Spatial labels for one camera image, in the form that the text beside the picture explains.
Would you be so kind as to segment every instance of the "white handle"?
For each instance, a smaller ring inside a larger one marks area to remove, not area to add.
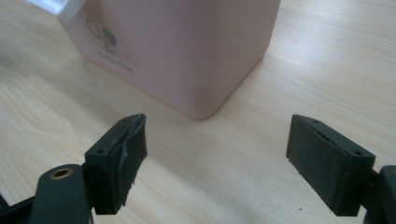
[[[69,22],[77,16],[86,0],[26,0],[55,15],[59,21]]]

